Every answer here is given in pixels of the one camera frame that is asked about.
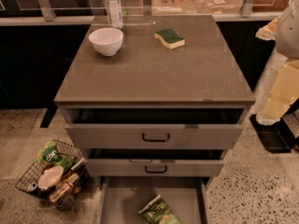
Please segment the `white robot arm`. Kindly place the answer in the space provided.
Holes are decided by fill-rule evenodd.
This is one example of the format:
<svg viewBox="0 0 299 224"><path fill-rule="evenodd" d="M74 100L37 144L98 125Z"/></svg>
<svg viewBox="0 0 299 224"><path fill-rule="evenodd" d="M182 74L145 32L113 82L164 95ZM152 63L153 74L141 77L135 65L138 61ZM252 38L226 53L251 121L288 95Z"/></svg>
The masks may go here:
<svg viewBox="0 0 299 224"><path fill-rule="evenodd" d="M256 36L274 40L277 53L287 58L277 71L263 109L256 120L264 126L280 121L299 99L299 0L292 0L279 17L260 28Z"/></svg>

